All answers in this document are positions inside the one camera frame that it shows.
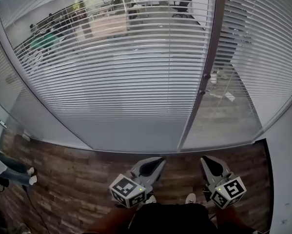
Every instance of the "jeans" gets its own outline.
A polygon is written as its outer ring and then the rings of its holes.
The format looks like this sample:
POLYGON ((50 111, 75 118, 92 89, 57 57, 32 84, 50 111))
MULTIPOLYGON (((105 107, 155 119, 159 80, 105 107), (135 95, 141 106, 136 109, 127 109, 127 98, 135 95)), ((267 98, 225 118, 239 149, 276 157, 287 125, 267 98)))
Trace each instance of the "jeans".
POLYGON ((0 161, 7 166, 6 171, 0 174, 1 178, 9 179, 21 185, 30 186, 29 180, 31 176, 28 175, 25 165, 5 156, 3 153, 0 153, 0 161))

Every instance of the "office chair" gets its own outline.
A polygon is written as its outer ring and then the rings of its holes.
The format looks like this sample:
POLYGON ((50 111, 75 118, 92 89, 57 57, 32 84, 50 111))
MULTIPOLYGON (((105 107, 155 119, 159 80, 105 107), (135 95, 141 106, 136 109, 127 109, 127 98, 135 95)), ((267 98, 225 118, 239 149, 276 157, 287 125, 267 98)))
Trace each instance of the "office chair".
MULTIPOLYGON (((181 13, 186 12, 186 13, 188 13, 188 8, 187 7, 188 7, 188 4, 191 1, 192 0, 181 0, 178 6, 180 6, 182 8, 178 7, 178 8, 174 8, 174 9, 177 10, 177 12, 181 12, 181 13)), ((191 15, 186 15, 186 14, 174 14, 172 16, 172 18, 192 18, 192 16, 191 15)))

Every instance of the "wooden floor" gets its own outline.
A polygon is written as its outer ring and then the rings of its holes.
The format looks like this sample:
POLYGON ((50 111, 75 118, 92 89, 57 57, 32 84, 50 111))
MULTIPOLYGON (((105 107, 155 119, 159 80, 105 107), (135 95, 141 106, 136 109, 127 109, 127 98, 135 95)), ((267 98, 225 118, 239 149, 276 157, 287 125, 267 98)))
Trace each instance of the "wooden floor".
MULTIPOLYGON (((82 233, 99 221, 113 206, 108 186, 119 173, 129 170, 145 155, 97 153, 65 148, 7 132, 3 151, 39 172, 39 181, 29 195, 51 234, 82 233)), ((199 158, 213 155, 225 160, 232 171, 242 177, 247 188, 235 206, 243 221, 261 232, 269 229, 270 185, 263 144, 167 156, 167 165, 154 193, 162 204, 183 204, 195 192, 198 203, 214 213, 202 194, 199 158)), ((47 233, 40 217, 30 205, 25 192, 11 184, 0 193, 0 215, 8 226, 27 224, 32 233, 47 233)))

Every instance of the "white sneaker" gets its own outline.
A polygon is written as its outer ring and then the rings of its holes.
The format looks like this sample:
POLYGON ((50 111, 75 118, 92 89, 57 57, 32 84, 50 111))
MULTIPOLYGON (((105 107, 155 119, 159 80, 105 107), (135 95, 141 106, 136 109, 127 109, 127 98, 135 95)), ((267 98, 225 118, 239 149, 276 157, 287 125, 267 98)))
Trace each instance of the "white sneaker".
POLYGON ((151 204, 151 203, 156 203, 156 197, 153 195, 146 201, 146 204, 151 204))
POLYGON ((38 177, 36 177, 36 176, 32 176, 32 177, 30 177, 30 179, 29 179, 29 184, 30 184, 30 185, 33 185, 33 184, 35 184, 37 181, 38 181, 38 177))
POLYGON ((190 193, 186 198, 186 204, 195 204, 196 198, 194 193, 190 193))
POLYGON ((27 171, 27 174, 31 176, 33 173, 34 173, 34 168, 31 167, 31 168, 27 171))

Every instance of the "blue jeans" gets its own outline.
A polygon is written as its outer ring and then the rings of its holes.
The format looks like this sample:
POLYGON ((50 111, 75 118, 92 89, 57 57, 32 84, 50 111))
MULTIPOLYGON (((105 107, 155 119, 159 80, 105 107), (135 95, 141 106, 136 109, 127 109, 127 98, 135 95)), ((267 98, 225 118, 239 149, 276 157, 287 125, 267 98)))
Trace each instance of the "blue jeans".
POLYGON ((0 153, 0 161, 7 166, 6 171, 0 174, 1 178, 9 179, 24 186, 30 186, 29 180, 31 176, 28 175, 25 165, 5 156, 3 153, 0 153))

